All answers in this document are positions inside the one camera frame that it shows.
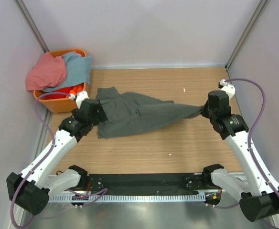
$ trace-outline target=pink towel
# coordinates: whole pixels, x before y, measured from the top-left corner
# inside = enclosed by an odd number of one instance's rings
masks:
[[[46,52],[26,79],[28,91],[58,87],[66,79],[66,66],[62,56],[53,57]]]

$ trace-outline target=red cloth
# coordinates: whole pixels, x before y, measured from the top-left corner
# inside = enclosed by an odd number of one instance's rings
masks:
[[[83,91],[83,83],[78,84],[76,86],[73,87],[64,87],[58,90],[55,90],[53,92],[64,92],[67,94],[74,94],[77,95],[78,92]],[[68,96],[65,96],[63,94],[50,94],[45,96],[45,99],[62,99],[62,98],[68,98]]]
[[[26,79],[28,91],[58,87],[66,79],[66,66],[62,56],[53,57],[46,52]]]

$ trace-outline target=light blue towel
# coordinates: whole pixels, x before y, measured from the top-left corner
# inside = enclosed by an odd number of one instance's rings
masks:
[[[43,89],[44,92],[53,92],[55,90],[72,87],[78,84],[90,82],[92,56],[81,57],[78,54],[69,52],[64,54],[63,60],[66,64],[66,79],[58,87],[48,87]]]

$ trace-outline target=clothes pile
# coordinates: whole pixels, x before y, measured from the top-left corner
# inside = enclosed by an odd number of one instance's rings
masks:
[[[90,84],[92,57],[82,57],[76,52],[53,57],[46,52],[26,79],[28,91],[65,92],[77,94],[83,90],[83,83]],[[65,95],[52,94],[46,99],[65,98]]]

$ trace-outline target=cable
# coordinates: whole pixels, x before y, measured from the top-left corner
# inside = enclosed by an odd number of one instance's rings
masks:
[[[220,189],[220,191],[219,191],[218,193],[213,192],[213,193],[207,194],[207,195],[205,195],[205,196],[206,196],[206,197],[208,197],[208,196],[210,196],[210,195],[214,195],[214,196],[215,196],[216,194],[218,194],[218,195],[221,196],[221,194],[222,194],[222,189]]]
[[[59,175],[59,173],[63,173],[61,170],[56,171],[56,175]]]
[[[215,206],[215,205],[212,205],[212,204],[207,204],[208,206],[211,206],[213,208],[218,208],[218,209],[232,209],[232,208],[235,208],[236,206],[239,205],[239,203],[236,203],[232,206],[228,206],[228,207],[221,207],[221,206]]]
[[[254,84],[257,88],[259,88],[261,94],[262,94],[262,107],[259,111],[259,114],[258,114],[258,117],[256,118],[255,122],[253,123],[250,131],[249,131],[249,134],[248,134],[248,148],[249,148],[249,151],[250,151],[250,154],[253,158],[253,161],[255,162],[256,166],[258,167],[260,173],[262,174],[263,178],[267,181],[267,183],[269,184],[269,186],[271,187],[271,189],[275,192],[275,194],[278,196],[279,198],[279,192],[277,191],[277,189],[273,186],[273,184],[271,183],[271,181],[269,180],[268,176],[265,174],[263,168],[260,166],[257,158],[255,157],[255,154],[253,152],[253,149],[252,149],[252,146],[251,146],[251,139],[252,139],[252,135],[253,135],[253,131],[254,129],[256,128],[263,112],[264,112],[264,109],[265,109],[265,105],[266,105],[266,96],[265,96],[265,92],[263,90],[263,88],[256,82],[252,81],[252,80],[249,80],[249,79],[242,79],[242,78],[236,78],[236,79],[229,79],[229,80],[226,80],[225,82],[231,82],[231,81],[246,81],[246,82],[249,82],[251,84]],[[268,226],[272,227],[273,229],[279,229],[273,225],[271,225],[269,222],[267,222],[266,220],[263,220],[264,223],[266,223]]]
[[[50,127],[49,127],[49,126],[45,123],[45,121],[41,118],[41,116],[39,115],[39,112],[38,112],[38,110],[37,110],[37,103],[38,103],[38,101],[39,101],[41,98],[43,98],[43,97],[45,97],[45,96],[47,96],[47,95],[50,95],[50,94],[63,94],[63,95],[69,96],[69,94],[63,93],[63,92],[49,92],[49,93],[44,93],[44,94],[40,95],[40,96],[34,101],[34,112],[35,112],[36,116],[38,117],[38,119],[40,120],[40,122],[46,127],[46,129],[48,130],[49,134],[51,135],[51,137],[52,137],[52,143],[53,143],[53,144],[51,145],[50,149],[49,149],[48,152],[45,154],[45,156],[41,158],[41,160],[31,169],[30,172],[28,172],[28,174],[23,178],[23,180],[20,182],[20,184],[18,185],[18,187],[17,187],[16,190],[15,190],[15,193],[14,193],[13,198],[12,198],[12,200],[11,200],[10,218],[11,218],[11,222],[12,222],[13,226],[14,226],[15,228],[17,228],[17,229],[25,229],[25,228],[27,228],[27,227],[31,224],[31,222],[32,222],[32,220],[33,220],[33,218],[34,218],[34,216],[32,216],[32,217],[30,218],[30,220],[28,221],[28,223],[25,224],[24,226],[20,226],[20,225],[18,225],[18,224],[16,223],[15,217],[14,217],[14,204],[15,204],[15,201],[16,201],[16,197],[17,197],[17,195],[19,194],[19,192],[20,192],[22,186],[24,185],[24,183],[25,183],[25,181],[28,179],[28,177],[29,177],[29,176],[35,171],[35,169],[36,169],[36,168],[50,155],[50,153],[52,152],[52,150],[53,150],[53,148],[54,148],[54,143],[55,143],[54,134],[53,134],[52,130],[50,129]]]
[[[77,195],[81,195],[83,197],[91,197],[91,196],[95,196],[95,195],[98,195],[98,194],[101,193],[101,195],[98,198],[94,199],[91,202],[88,202],[88,203],[85,203],[85,204],[82,205],[82,207],[86,207],[86,206],[90,206],[90,205],[94,204],[96,201],[98,201],[100,198],[102,198],[105,195],[105,193],[107,192],[107,188],[105,188],[105,189],[103,189],[103,190],[101,190],[97,193],[91,194],[91,195],[82,195],[81,193],[76,193],[76,192],[71,191],[71,190],[67,190],[67,191],[72,192],[72,193],[77,194]],[[69,211],[70,209],[74,209],[74,208],[67,208],[67,209],[61,211],[60,213],[58,213],[57,215],[50,216],[50,217],[39,217],[39,219],[53,219],[53,218],[56,218],[57,216],[61,215],[62,213],[65,213],[65,212]]]
[[[86,191],[86,194],[88,194],[88,192],[91,190],[91,182],[89,182],[87,184],[87,191]]]

